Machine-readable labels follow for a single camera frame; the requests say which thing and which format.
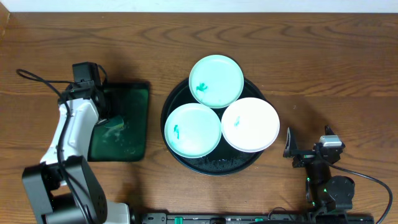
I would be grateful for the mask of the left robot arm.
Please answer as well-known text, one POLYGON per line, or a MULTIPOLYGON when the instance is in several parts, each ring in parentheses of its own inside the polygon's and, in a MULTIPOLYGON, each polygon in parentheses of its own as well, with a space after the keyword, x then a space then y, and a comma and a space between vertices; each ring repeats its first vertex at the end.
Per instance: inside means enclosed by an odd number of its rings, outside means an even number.
POLYGON ((105 99, 93 81, 71 85, 59 99, 60 119, 40 163, 27 167, 22 183, 37 223, 130 223, 125 203, 106 199, 87 157, 105 99))

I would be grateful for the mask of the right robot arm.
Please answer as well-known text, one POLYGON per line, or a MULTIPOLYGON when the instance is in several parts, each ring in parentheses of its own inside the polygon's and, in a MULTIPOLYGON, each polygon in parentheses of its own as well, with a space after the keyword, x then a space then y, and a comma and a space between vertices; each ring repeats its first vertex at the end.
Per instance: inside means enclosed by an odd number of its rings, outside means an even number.
POLYGON ((307 218, 312 223, 349 223, 346 211, 353 207, 354 181, 347 176, 332 176, 330 171, 344 148, 329 126, 311 151, 300 150, 293 130, 287 129, 283 156, 293 159, 292 167, 306 171, 306 199, 313 205, 307 218))

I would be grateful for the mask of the green scouring sponge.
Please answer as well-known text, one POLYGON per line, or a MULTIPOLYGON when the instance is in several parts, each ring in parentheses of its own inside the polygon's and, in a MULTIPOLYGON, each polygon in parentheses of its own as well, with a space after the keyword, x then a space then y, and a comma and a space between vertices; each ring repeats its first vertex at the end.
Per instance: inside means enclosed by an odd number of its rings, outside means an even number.
POLYGON ((118 115, 107 120, 104 127, 108 130, 118 130, 124 128, 123 117, 118 115))

